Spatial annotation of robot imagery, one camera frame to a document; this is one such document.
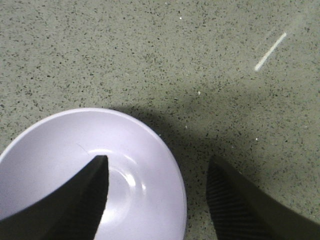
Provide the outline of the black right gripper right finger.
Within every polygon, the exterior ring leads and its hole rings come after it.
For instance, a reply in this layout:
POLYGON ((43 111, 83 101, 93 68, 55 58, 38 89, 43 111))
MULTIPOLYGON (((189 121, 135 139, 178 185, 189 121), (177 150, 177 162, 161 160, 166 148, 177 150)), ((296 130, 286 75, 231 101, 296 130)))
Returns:
POLYGON ((206 201, 219 240, 318 240, 320 225, 263 192, 226 160, 212 156, 206 201))

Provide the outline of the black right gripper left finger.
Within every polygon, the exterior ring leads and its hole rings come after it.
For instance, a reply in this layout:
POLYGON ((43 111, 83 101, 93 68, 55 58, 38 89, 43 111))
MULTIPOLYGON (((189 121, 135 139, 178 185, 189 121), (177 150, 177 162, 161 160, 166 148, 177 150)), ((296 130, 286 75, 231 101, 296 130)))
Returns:
POLYGON ((109 163, 95 156, 58 189, 0 222, 2 240, 93 240, 106 208, 109 163))

